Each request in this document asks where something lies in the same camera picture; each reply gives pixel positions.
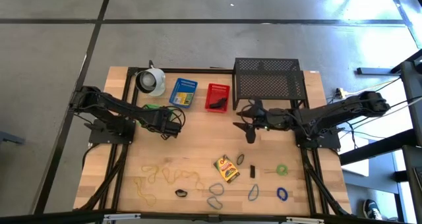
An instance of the blue basket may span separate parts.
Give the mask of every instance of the blue basket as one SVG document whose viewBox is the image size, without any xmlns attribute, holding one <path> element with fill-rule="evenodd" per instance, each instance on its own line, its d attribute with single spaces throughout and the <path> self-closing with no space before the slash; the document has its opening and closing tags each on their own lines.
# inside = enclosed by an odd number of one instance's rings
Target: blue basket
<svg viewBox="0 0 422 224">
<path fill-rule="evenodd" d="M 171 93 L 169 102 L 178 107 L 189 108 L 192 104 L 193 96 L 195 95 L 197 86 L 198 86 L 198 82 L 186 80 L 183 78 L 178 78 L 176 81 L 176 85 L 174 86 L 173 92 Z M 193 95 L 189 101 L 189 104 L 178 103 L 177 100 L 181 102 L 181 97 L 177 96 L 178 93 L 192 93 Z"/>
</svg>

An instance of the red basket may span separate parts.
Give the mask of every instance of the red basket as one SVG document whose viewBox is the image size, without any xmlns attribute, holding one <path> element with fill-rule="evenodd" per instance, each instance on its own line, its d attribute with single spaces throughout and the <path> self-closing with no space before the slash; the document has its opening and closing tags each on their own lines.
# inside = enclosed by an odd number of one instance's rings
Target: red basket
<svg viewBox="0 0 422 224">
<path fill-rule="evenodd" d="M 229 103 L 230 86 L 209 83 L 206 94 L 205 109 L 209 112 L 225 113 Z M 219 109 L 210 109 L 210 104 L 217 103 L 220 99 L 226 98 L 226 104 Z"/>
</svg>

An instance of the gray floor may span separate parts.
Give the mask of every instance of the gray floor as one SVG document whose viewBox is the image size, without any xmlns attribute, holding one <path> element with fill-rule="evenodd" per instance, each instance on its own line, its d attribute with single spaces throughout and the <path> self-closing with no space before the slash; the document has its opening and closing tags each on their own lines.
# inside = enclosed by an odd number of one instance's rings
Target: gray floor
<svg viewBox="0 0 422 224">
<path fill-rule="evenodd" d="M 0 0 L 0 18 L 96 18 L 101 4 Z M 400 19 L 400 14 L 392 0 L 110 0 L 105 17 Z M 30 211 L 92 29 L 0 24 L 0 130 L 26 139 L 23 146 L 0 145 L 0 216 Z M 296 58 L 303 70 L 321 72 L 328 97 L 337 87 L 352 92 L 389 80 L 354 71 L 391 67 L 416 50 L 404 26 L 103 25 L 85 84 L 103 88 L 110 66 L 146 66 L 149 59 L 158 67 L 230 68 L 235 57 Z M 88 135 L 74 119 L 48 212 L 72 208 Z M 349 193 L 351 200 L 358 195 Z"/>
</svg>

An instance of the wooden table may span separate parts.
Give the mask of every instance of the wooden table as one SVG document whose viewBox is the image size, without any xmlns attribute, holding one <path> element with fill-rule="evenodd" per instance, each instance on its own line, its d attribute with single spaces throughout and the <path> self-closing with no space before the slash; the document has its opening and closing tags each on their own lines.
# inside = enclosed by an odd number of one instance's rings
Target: wooden table
<svg viewBox="0 0 422 224">
<path fill-rule="evenodd" d="M 121 98 L 125 84 L 127 67 L 111 67 L 105 82 L 104 91 L 116 98 Z M 320 74 L 315 71 L 305 71 L 305 84 L 311 107 L 326 103 Z M 198 82 L 193 104 L 189 109 L 183 109 L 186 114 L 186 124 L 179 136 L 162 140 L 157 133 L 137 127 L 133 143 L 129 146 L 123 183 L 121 187 L 118 210 L 133 212 L 164 212 L 164 213 L 224 213 L 224 214 L 255 214 L 255 215 L 309 215 L 309 204 L 300 150 L 296 147 L 292 131 L 258 130 L 256 142 L 248 144 L 245 133 L 232 125 L 241 121 L 235 112 L 210 113 L 205 111 L 204 104 L 209 83 L 231 85 L 229 74 L 166 74 L 166 92 L 159 98 L 151 98 L 139 93 L 138 106 L 145 103 L 169 105 L 169 97 L 177 78 L 186 78 Z M 131 101 L 135 83 L 131 82 L 128 101 Z M 240 110 L 246 101 L 241 101 L 237 107 Z M 264 101 L 265 108 L 289 108 L 289 101 Z M 93 195 L 104 179 L 110 145 L 99 145 L 86 157 L 75 208 L 81 207 Z M 217 172 L 213 163 L 226 154 L 232 161 L 240 154 L 245 154 L 244 162 L 238 166 L 240 176 L 231 184 L 226 183 Z M 331 150 L 319 150 L 320 163 L 324 183 L 333 197 L 348 212 L 351 211 L 344 183 L 342 169 L 338 156 Z M 278 176 L 265 171 L 275 170 L 278 164 L 288 166 L 288 175 Z M 158 166 L 160 168 L 153 184 L 147 181 L 152 172 L 142 171 L 142 166 Z M 249 177 L 250 165 L 256 167 L 256 178 Z M 196 171 L 204 188 L 195 188 L 196 177 L 178 179 L 174 184 L 168 184 L 164 179 L 162 169 L 169 169 L 169 178 L 177 169 Z M 138 195 L 135 180 L 139 177 L 143 187 L 142 194 L 152 194 L 156 197 L 153 206 L 147 205 L 144 198 Z M 211 208 L 206 199 L 211 197 L 208 187 L 216 182 L 223 184 L 225 192 L 217 199 L 224 205 L 221 210 Z M 258 184 L 259 197 L 248 201 L 248 193 L 254 184 Z M 318 188 L 313 185 L 316 209 L 321 212 Z M 278 187 L 284 187 L 289 194 L 286 202 L 276 196 Z M 188 192 L 186 198 L 175 195 L 177 189 Z M 106 207 L 111 206 L 114 184 L 109 189 Z M 149 204 L 153 197 L 146 197 Z"/>
</svg>

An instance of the perforated metal rack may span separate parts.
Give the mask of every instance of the perforated metal rack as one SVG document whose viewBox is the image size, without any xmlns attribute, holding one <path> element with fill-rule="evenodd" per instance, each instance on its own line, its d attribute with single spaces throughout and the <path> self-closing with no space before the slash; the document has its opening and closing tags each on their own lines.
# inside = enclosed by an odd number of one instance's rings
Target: perforated metal rack
<svg viewBox="0 0 422 224">
<path fill-rule="evenodd" d="M 236 58 L 233 69 L 233 110 L 240 99 L 306 101 L 303 72 L 297 59 Z"/>
</svg>

